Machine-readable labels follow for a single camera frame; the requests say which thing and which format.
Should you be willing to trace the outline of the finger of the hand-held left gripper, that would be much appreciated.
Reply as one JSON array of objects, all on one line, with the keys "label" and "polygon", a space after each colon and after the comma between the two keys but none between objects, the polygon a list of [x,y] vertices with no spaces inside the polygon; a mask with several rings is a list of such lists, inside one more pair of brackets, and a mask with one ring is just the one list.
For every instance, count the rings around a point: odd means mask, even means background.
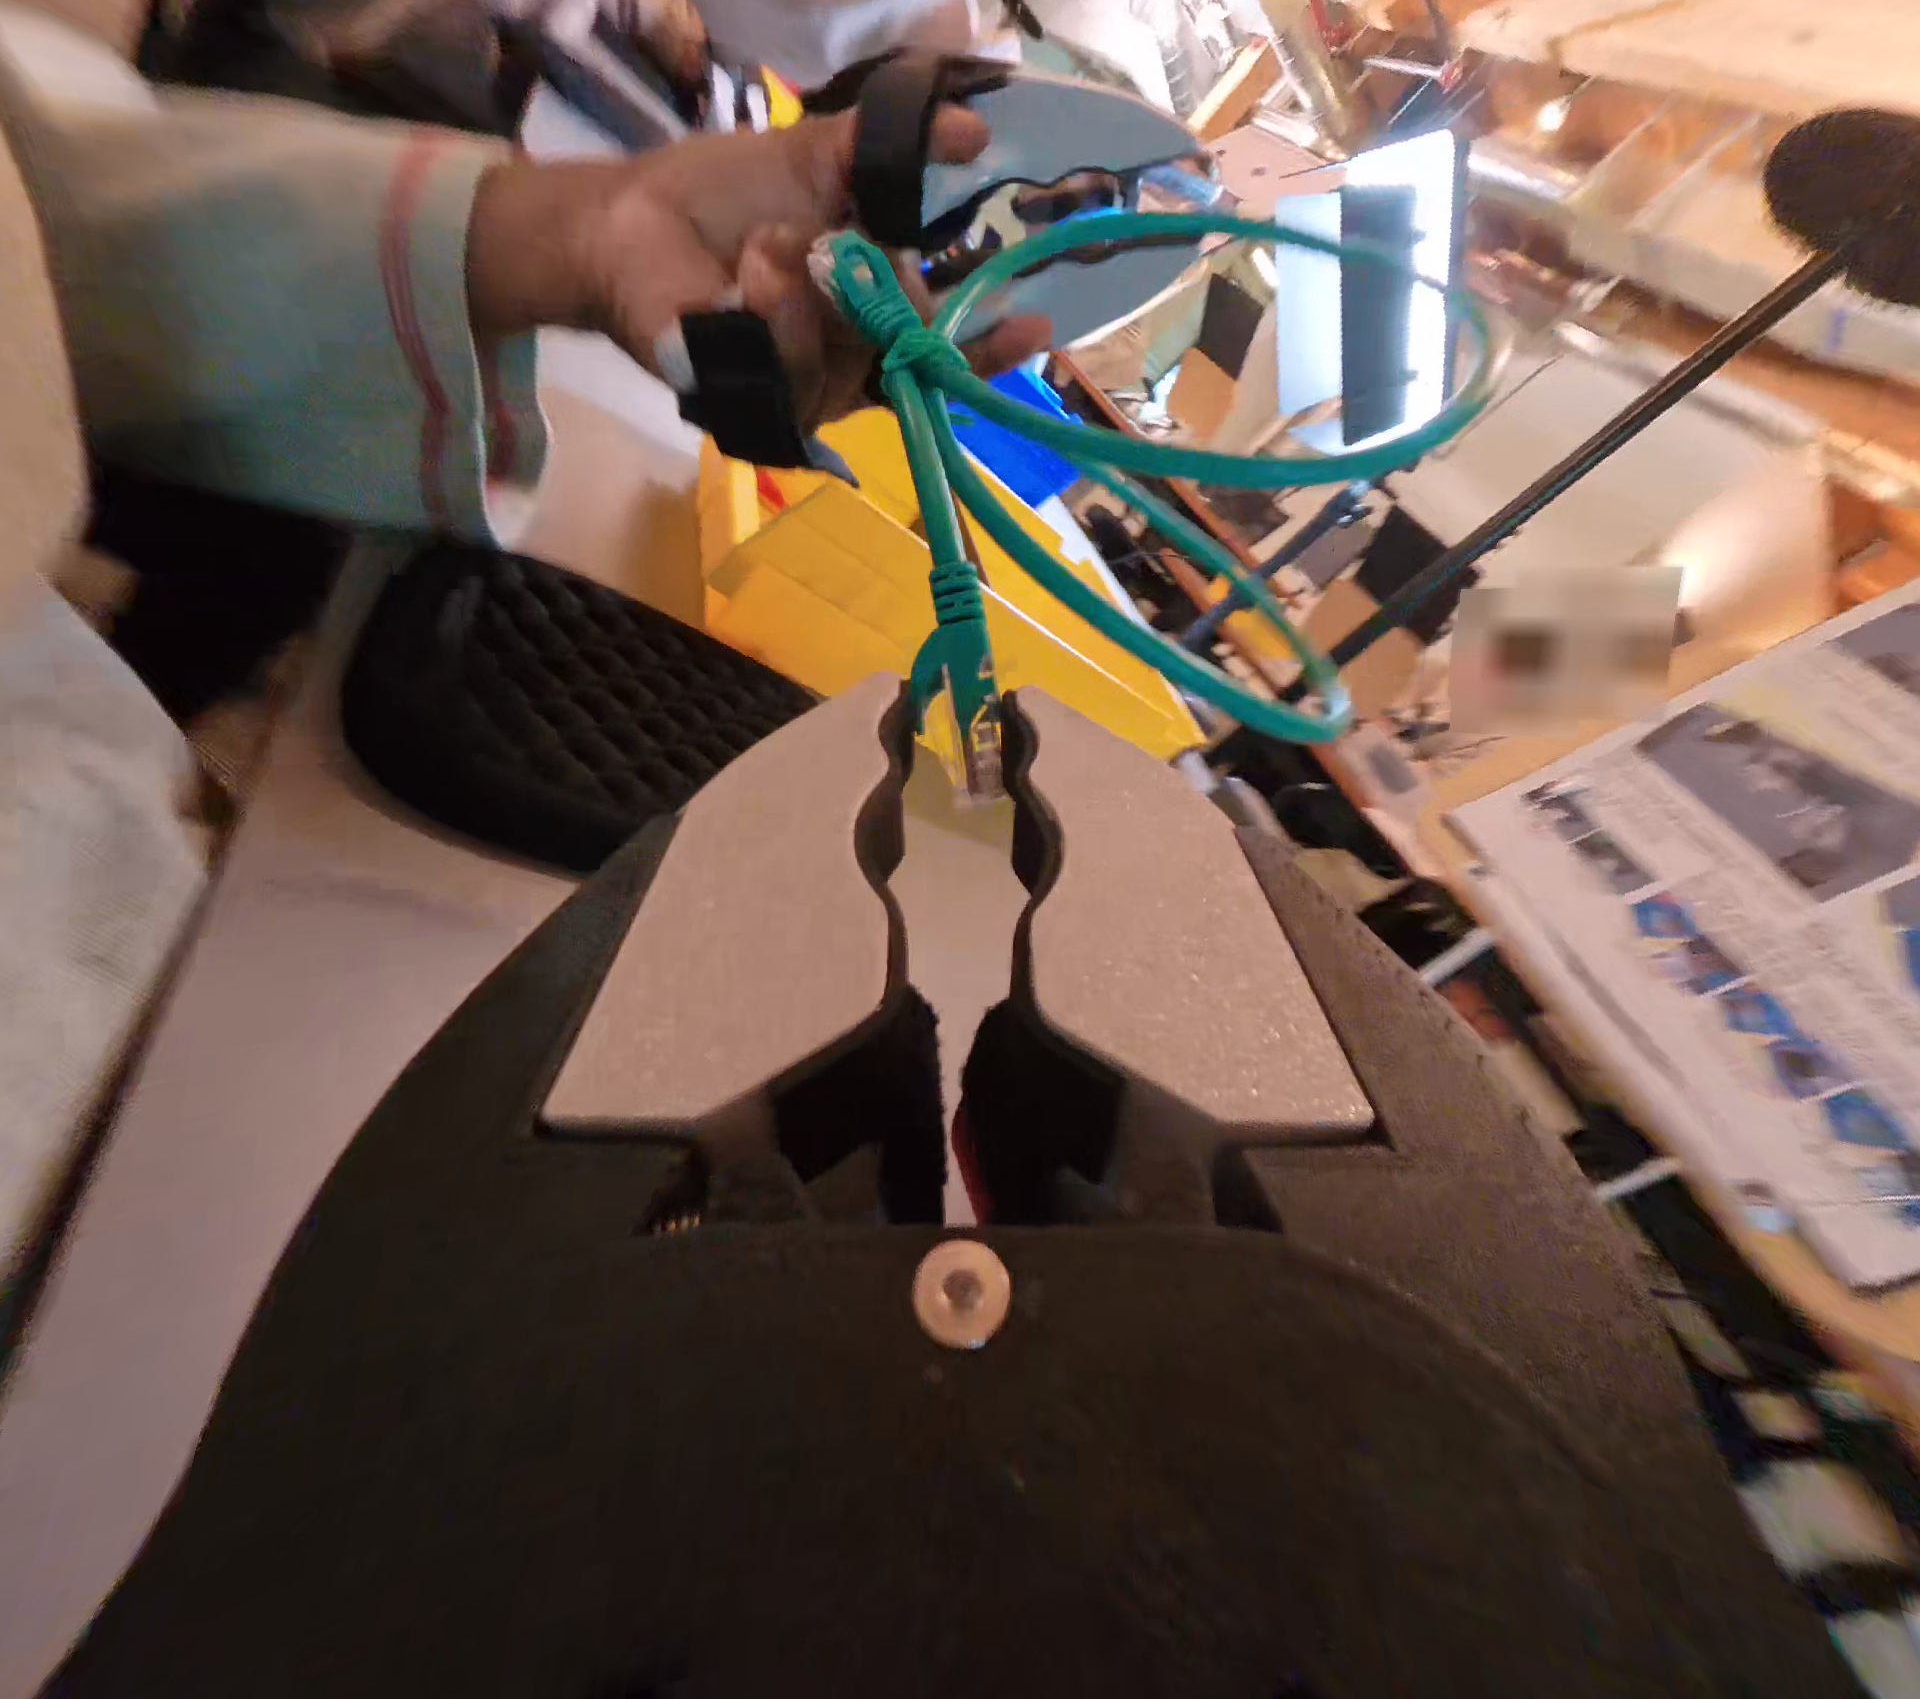
[{"label": "finger of the hand-held left gripper", "polygon": [[1058,189],[1085,173],[1140,180],[1187,162],[1209,172],[1209,149],[1174,117],[1115,88],[1007,72],[938,111],[969,111],[989,144],[969,163],[925,168],[921,227],[969,227],[1007,189]]},{"label": "finger of the hand-held left gripper", "polygon": [[1008,240],[1002,227],[925,231],[921,279],[938,313],[947,313],[966,286],[984,279],[993,255],[1008,251],[1020,265],[989,284],[966,313],[955,346],[971,347],[1008,319],[1044,319],[1054,346],[1072,346],[1126,323],[1174,286],[1198,261],[1205,235],[1160,232],[1132,245],[1100,244],[1052,258],[1035,258],[1035,235]]}]

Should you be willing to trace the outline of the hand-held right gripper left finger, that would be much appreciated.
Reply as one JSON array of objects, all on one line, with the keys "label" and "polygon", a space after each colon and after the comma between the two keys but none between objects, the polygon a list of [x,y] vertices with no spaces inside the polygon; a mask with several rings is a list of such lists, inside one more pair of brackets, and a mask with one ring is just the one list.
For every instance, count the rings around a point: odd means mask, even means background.
[{"label": "hand-held right gripper left finger", "polygon": [[709,1177],[778,1160],[831,1208],[942,1222],[941,1023],[895,898],[911,751],[907,683],[877,674],[685,804],[547,1133],[679,1143]]}]

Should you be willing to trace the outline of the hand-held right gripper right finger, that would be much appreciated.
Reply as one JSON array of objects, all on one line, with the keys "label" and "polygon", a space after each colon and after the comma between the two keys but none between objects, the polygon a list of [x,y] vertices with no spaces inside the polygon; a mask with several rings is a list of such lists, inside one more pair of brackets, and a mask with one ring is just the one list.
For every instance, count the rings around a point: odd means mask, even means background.
[{"label": "hand-held right gripper right finger", "polygon": [[1251,1156],[1376,1107],[1251,863],[1186,774],[1038,688],[1008,703],[1025,890],[955,1160],[984,1225],[1266,1225]]}]

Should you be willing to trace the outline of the yellow plastic storage bin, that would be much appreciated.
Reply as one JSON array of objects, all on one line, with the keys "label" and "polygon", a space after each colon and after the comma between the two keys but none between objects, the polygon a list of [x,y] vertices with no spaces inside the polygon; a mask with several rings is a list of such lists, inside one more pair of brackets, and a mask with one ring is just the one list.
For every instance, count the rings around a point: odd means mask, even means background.
[{"label": "yellow plastic storage bin", "polygon": [[709,595],[735,595],[772,569],[832,606],[861,606],[877,585],[925,599],[929,551],[896,416],[866,407],[817,434],[840,472],[776,471],[702,443],[701,568]]},{"label": "yellow plastic storage bin", "polygon": [[[702,550],[715,551],[708,634],[821,698],[881,673],[910,674],[932,632],[932,559],[915,528],[840,482],[817,482],[727,546],[721,518],[744,525],[744,503],[702,513]],[[1203,729],[1172,684],[997,551],[984,604],[1003,689],[1041,689],[1151,760],[1200,748]]]}]

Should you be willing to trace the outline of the person's left forearm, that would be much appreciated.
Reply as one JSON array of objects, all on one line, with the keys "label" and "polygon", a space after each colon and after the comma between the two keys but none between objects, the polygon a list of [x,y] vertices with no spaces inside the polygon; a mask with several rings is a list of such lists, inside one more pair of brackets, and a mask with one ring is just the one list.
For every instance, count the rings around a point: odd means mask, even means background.
[{"label": "person's left forearm", "polygon": [[5,38],[5,149],[52,265],[79,434],[120,472],[508,550],[550,453],[536,338],[480,338],[496,138],[309,102],[47,85]]}]

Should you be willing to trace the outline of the person's left hand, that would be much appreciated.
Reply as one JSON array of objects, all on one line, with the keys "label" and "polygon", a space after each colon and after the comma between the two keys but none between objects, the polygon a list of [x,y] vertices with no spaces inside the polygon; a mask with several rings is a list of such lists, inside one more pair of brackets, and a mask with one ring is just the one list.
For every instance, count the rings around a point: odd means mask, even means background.
[{"label": "person's left hand", "polygon": [[499,162],[467,217],[476,352],[564,327],[662,373],[657,342],[678,319],[738,304],[766,323],[804,429],[868,407],[873,347],[808,268],[852,222],[852,144],[845,111],[615,162]]}]

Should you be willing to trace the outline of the blue plastic storage bin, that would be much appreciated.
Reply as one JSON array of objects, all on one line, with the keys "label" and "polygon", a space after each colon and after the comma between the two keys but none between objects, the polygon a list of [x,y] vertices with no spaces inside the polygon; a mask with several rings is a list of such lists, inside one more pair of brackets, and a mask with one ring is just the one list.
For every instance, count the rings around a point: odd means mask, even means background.
[{"label": "blue plastic storage bin", "polygon": [[[1058,424],[1067,424],[1072,429],[1081,429],[1085,424],[1081,411],[1062,405],[1040,369],[1012,369],[990,379],[989,388],[1002,399],[1015,401],[1025,411],[1040,413]],[[1008,429],[1003,421],[984,413],[979,407],[953,393],[947,393],[947,424],[963,453],[980,468],[980,472],[993,476],[999,485],[1015,493],[1032,512],[1044,509],[1050,499],[1059,499],[1069,485],[1081,481],[1081,471],[1072,459],[1052,453],[1044,443]]]}]

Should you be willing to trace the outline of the black quilted cushion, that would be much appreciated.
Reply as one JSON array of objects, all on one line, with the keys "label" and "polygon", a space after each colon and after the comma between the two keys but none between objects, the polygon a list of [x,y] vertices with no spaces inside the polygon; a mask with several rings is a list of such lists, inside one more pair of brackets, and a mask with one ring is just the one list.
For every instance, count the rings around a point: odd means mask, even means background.
[{"label": "black quilted cushion", "polygon": [[430,545],[380,587],[341,684],[372,788],[473,849],[596,875],[817,696],[541,559]]}]

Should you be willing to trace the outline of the white light panel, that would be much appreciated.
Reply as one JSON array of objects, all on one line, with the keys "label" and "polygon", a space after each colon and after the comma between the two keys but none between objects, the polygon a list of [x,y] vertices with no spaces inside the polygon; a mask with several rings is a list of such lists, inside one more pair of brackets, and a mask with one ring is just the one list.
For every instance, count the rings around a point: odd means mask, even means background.
[{"label": "white light panel", "polygon": [[1452,382],[1460,144],[1438,127],[1274,203],[1320,247],[1274,245],[1274,388],[1286,448],[1353,453],[1441,416]]}]

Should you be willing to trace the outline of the printed paper poster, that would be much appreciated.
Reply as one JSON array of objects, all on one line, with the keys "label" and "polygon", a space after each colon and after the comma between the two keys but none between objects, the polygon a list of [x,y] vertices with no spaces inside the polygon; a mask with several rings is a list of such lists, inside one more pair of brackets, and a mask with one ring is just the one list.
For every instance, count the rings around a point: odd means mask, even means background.
[{"label": "printed paper poster", "polygon": [[1606,1064],[1855,1291],[1918,1268],[1916,585],[1464,804]]}]

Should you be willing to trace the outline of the person's beige clothing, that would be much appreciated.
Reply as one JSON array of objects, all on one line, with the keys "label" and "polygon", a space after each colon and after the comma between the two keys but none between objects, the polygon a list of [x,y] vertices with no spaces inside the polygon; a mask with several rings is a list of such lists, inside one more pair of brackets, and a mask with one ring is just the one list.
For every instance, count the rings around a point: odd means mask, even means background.
[{"label": "person's beige clothing", "polygon": [[58,580],[86,456],[52,255],[5,138],[3,1277],[62,1183],[203,898],[192,751]]}]

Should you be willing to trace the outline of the black boom microphone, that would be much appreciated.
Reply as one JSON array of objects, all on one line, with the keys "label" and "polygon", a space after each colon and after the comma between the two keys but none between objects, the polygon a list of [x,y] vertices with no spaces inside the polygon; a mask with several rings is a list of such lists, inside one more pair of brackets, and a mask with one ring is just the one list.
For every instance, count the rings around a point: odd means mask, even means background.
[{"label": "black boom microphone", "polygon": [[1464,541],[1428,559],[1334,646],[1329,665],[1344,669],[1387,634],[1405,632],[1432,599],[1446,595],[1472,568],[1515,539],[1603,463],[1701,392],[1717,373],[1766,339],[1818,291],[1844,284],[1883,304],[1918,304],[1918,120],[1895,111],[1828,111],[1789,127],[1765,163],[1765,204],[1777,232],[1802,264],[1737,319],[1717,327],[1659,382],[1634,396],[1594,436],[1552,463]]}]

